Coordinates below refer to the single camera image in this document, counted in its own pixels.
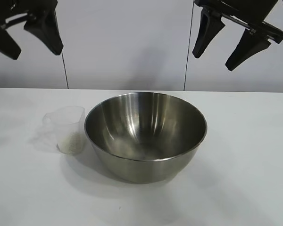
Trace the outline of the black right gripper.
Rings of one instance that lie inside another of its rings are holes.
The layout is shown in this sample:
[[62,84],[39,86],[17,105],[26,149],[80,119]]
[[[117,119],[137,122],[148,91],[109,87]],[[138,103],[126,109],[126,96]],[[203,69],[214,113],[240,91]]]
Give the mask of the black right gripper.
[[233,71],[248,58],[271,45],[268,39],[253,32],[261,33],[278,44],[281,43],[283,31],[265,22],[265,18],[277,2],[276,0],[196,0],[194,3],[203,10],[192,51],[194,57],[200,58],[210,42],[225,27],[221,21],[222,17],[247,28],[225,63],[229,71]]

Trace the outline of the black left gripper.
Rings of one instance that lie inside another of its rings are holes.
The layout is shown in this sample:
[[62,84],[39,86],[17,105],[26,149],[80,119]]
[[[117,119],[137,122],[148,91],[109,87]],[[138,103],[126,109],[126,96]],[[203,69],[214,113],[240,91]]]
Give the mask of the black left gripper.
[[[29,16],[24,25],[24,30],[38,38],[54,54],[60,55],[63,49],[55,8],[57,0],[0,0],[0,25],[6,23],[6,19],[27,14]],[[17,60],[21,48],[0,27],[0,53]]]

